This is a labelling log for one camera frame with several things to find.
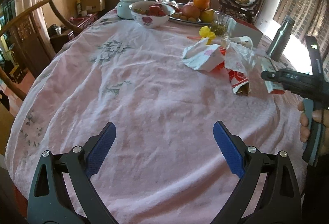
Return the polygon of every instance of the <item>black handle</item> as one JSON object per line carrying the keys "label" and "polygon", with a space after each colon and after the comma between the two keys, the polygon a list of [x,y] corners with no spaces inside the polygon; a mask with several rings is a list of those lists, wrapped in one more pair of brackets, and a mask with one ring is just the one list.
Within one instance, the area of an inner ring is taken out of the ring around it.
{"label": "black handle", "polygon": [[312,112],[322,110],[323,105],[320,102],[304,99],[305,114],[309,120],[310,137],[304,144],[304,153],[302,159],[309,165],[316,167],[319,150],[324,138],[325,126],[312,119]]}

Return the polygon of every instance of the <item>floor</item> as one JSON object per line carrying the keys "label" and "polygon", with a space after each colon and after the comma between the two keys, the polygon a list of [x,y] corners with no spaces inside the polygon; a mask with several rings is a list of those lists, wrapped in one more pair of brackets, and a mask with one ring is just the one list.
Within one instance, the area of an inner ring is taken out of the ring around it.
{"label": "floor", "polygon": [[[35,79],[30,71],[25,75],[22,82],[18,84],[18,87],[24,92],[28,93]],[[10,103],[10,113],[16,116],[19,112],[19,108],[22,106],[22,101],[2,82],[0,89],[8,96]]]}

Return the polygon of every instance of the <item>small box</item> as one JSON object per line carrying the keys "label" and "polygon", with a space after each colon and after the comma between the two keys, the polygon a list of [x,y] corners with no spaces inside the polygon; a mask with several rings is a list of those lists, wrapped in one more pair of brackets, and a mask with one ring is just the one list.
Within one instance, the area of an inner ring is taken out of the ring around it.
{"label": "small box", "polygon": [[[271,61],[265,57],[261,57],[261,66],[262,66],[262,71],[276,72]],[[285,93],[282,84],[277,82],[271,82],[271,81],[264,81],[264,82],[268,90],[268,93],[280,94],[280,95]]]}
{"label": "small box", "polygon": [[102,11],[105,8],[105,1],[104,0],[83,0],[83,1],[81,1],[81,8],[83,11],[86,10],[88,13]]}

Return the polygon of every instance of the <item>blue gripper pad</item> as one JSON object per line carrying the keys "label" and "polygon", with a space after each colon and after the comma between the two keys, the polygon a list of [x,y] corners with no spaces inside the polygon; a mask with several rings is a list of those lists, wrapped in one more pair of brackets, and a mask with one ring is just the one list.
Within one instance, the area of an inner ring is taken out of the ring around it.
{"label": "blue gripper pad", "polygon": [[213,137],[215,138],[220,151],[231,169],[231,172],[237,175],[240,179],[244,176],[243,157],[239,150],[234,145],[229,134],[217,122],[213,126]]}
{"label": "blue gripper pad", "polygon": [[107,124],[97,137],[99,137],[99,139],[90,151],[86,160],[87,166],[85,173],[89,179],[92,175],[98,173],[111,146],[113,145],[113,142],[116,139],[116,126],[113,123]]}

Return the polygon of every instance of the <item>orange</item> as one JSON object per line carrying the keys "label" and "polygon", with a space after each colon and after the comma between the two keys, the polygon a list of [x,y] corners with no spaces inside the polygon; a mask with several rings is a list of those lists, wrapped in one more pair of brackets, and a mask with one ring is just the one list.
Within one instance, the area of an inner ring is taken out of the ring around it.
{"label": "orange", "polygon": [[209,0],[193,0],[193,3],[199,10],[204,10],[209,7]]}

